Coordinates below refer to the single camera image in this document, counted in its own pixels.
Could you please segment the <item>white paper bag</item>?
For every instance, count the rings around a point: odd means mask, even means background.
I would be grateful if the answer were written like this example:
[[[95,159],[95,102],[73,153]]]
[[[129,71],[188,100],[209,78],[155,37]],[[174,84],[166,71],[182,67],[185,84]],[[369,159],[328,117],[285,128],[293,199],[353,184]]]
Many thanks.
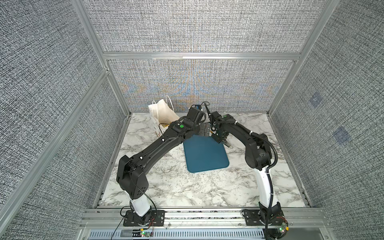
[[[177,121],[180,117],[175,113],[175,109],[171,98],[166,95],[165,99],[158,102],[153,100],[152,104],[148,105],[150,113],[150,123],[157,137],[160,137],[169,127],[169,125]]]

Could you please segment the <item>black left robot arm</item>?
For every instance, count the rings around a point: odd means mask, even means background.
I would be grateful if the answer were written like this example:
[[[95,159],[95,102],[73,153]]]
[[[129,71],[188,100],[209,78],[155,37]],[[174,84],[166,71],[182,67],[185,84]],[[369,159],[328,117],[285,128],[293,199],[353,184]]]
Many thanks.
[[[160,137],[139,153],[119,160],[116,181],[121,189],[128,194],[130,207],[141,221],[152,220],[151,200],[145,194],[149,187],[146,174],[170,150],[185,140],[198,135],[206,114],[201,105],[190,107],[186,116],[173,121]]]

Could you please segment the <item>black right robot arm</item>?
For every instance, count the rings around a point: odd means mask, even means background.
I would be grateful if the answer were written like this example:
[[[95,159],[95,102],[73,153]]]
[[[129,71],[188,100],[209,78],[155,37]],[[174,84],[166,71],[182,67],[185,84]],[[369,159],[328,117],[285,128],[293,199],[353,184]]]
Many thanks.
[[[260,221],[269,225],[277,215],[282,213],[280,203],[275,199],[275,191],[271,178],[271,169],[278,162],[278,154],[265,134],[255,133],[233,116],[220,115],[218,112],[209,114],[212,138],[221,143],[228,135],[233,135],[245,146],[245,161],[257,173],[257,185],[260,191]]]

